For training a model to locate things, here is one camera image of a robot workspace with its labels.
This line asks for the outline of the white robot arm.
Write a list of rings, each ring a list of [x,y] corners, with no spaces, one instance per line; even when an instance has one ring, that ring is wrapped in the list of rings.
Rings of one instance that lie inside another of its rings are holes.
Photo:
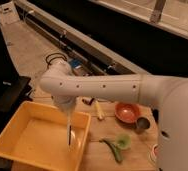
[[[188,78],[151,74],[75,76],[59,60],[42,75],[40,87],[66,111],[78,96],[140,104],[156,109],[157,171],[188,171]]]

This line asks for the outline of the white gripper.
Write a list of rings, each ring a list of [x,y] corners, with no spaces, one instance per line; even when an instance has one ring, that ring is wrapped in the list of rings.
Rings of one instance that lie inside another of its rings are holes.
[[[66,115],[71,115],[76,106],[76,98],[72,96],[53,96],[54,105]]]

